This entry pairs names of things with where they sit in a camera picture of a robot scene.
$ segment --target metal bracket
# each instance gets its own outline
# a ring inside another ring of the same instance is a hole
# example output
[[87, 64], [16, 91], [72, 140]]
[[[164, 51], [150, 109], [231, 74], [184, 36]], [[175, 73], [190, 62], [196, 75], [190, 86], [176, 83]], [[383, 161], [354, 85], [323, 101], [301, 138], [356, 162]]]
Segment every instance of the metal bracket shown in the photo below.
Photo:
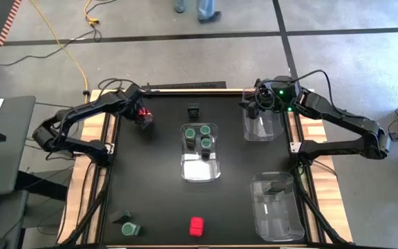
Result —
[[301, 149], [301, 142], [291, 142], [290, 143], [290, 148], [292, 153], [297, 153]]

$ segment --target jeans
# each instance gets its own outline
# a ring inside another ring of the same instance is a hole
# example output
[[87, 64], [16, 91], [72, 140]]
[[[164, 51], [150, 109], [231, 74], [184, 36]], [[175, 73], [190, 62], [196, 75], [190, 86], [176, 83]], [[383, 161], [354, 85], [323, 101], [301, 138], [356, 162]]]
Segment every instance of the jeans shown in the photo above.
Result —
[[[206, 20], [214, 14], [214, 0], [196, 0], [198, 4], [198, 19]], [[185, 11], [185, 0], [176, 0], [176, 11]]]

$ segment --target table leg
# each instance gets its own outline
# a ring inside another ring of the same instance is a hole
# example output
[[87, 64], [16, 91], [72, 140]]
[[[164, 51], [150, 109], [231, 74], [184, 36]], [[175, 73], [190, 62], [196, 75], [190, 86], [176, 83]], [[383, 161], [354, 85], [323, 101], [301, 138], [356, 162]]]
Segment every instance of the table leg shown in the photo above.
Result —
[[67, 197], [66, 186], [22, 171], [18, 171], [15, 190], [27, 190], [30, 193], [40, 194], [58, 201], [65, 201]]

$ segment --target wooden platform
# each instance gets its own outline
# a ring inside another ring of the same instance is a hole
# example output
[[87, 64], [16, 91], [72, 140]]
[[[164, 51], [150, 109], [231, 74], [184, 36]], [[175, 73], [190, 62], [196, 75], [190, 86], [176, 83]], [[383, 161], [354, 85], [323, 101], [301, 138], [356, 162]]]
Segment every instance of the wooden platform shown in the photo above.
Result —
[[[238, 91], [238, 90], [242, 91], [242, 89], [214, 89], [213, 91]], [[94, 90], [91, 95], [91, 101], [94, 101], [99, 94], [100, 90]], [[99, 114], [91, 118], [88, 118], [84, 121], [84, 127], [82, 129], [82, 140], [89, 141], [94, 139], [100, 139], [105, 115], [106, 114]], [[292, 113], [289, 113], [289, 115], [290, 115], [290, 124], [292, 126], [294, 141], [299, 141], [297, 137], [294, 117]], [[110, 118], [110, 122], [108, 124], [108, 132], [106, 139], [107, 142], [111, 142], [113, 138], [112, 134], [113, 134], [114, 120], [115, 118], [113, 117]], [[326, 141], [325, 129], [323, 128], [323, 123], [321, 120], [311, 120], [309, 118], [301, 117], [301, 123], [305, 139], [315, 140], [317, 142]], [[317, 160], [334, 169], [330, 156], [322, 156], [319, 157]], [[77, 158], [75, 162], [75, 168], [73, 170], [72, 180], [70, 182], [70, 187], [68, 189], [68, 196], [67, 196], [68, 200], [67, 200], [67, 208], [65, 216], [66, 220], [65, 221], [63, 220], [61, 222], [61, 229], [63, 230], [58, 242], [64, 241], [73, 231], [73, 229], [75, 229], [77, 224], [78, 212], [80, 211], [79, 219], [81, 219], [85, 214], [88, 204], [88, 197], [93, 182], [94, 169], [95, 169], [94, 165], [90, 164], [90, 160], [86, 156], [80, 156]], [[83, 186], [84, 176], [87, 170], [88, 170], [88, 178], [85, 182], [85, 185]], [[316, 195], [319, 201], [320, 210], [322, 211], [326, 219], [330, 222], [330, 224], [333, 226], [333, 228], [345, 240], [352, 241], [336, 177], [332, 174], [332, 172], [329, 172], [328, 170], [319, 167], [317, 163], [313, 164], [311, 170], [314, 178], [314, 186], [316, 188]], [[100, 189], [103, 183], [104, 174], [105, 172], [101, 173], [98, 183], [98, 190]], [[318, 239], [317, 239], [316, 224], [314, 221], [314, 217], [312, 216], [311, 212], [308, 209], [307, 213], [308, 213], [308, 218], [310, 220], [310, 230], [311, 230], [310, 232], [313, 241], [316, 242], [318, 241]], [[89, 228], [88, 242], [95, 241], [95, 228], [97, 226], [98, 220], [99, 220], [99, 209], [98, 211], [96, 211], [95, 215], [92, 218], [91, 226]]]

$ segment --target yellow cable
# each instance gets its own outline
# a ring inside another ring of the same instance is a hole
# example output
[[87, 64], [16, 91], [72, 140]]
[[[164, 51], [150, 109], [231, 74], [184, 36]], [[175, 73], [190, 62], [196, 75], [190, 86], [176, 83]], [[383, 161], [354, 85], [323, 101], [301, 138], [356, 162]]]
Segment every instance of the yellow cable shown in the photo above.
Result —
[[89, 5], [90, 3], [91, 3], [91, 0], [88, 0], [87, 3], [86, 3], [86, 5], [85, 5], [85, 7], [84, 7], [84, 15], [85, 15], [86, 18], [88, 19], [88, 23], [89, 23], [90, 25], [94, 26], [95, 24], [99, 23], [100, 21], [99, 21], [99, 19], [91, 18], [91, 17], [88, 16], [88, 14], [87, 14], [87, 7], [88, 7], [88, 5]]
[[[85, 75], [85, 73], [83, 72], [81, 66], [79, 66], [79, 64], [77, 63], [76, 59], [73, 58], [73, 56], [67, 51], [66, 47], [62, 46], [62, 44], [59, 42], [58, 37], [55, 34], [55, 31], [53, 30], [52, 26], [50, 25], [50, 23], [47, 21], [47, 18], [44, 16], [44, 14], [42, 14], [41, 10], [38, 8], [38, 6], [36, 6], [35, 1], [34, 0], [29, 0], [32, 5], [35, 7], [35, 9], [38, 11], [38, 13], [41, 15], [42, 19], [46, 22], [47, 27], [50, 29], [50, 31], [53, 34], [53, 37], [55, 37], [56, 42], [58, 43], [58, 45], [61, 47], [62, 50], [64, 50], [66, 52], [66, 54], [70, 57], [70, 59], [72, 59], [72, 61], [75, 63], [76, 67], [79, 69], [79, 72], [81, 72], [82, 77], [84, 78], [84, 90], [88, 91], [88, 82], [87, 82], [87, 77]], [[85, 95], [84, 96], [84, 103], [87, 103], [88, 101], [88, 96]]]

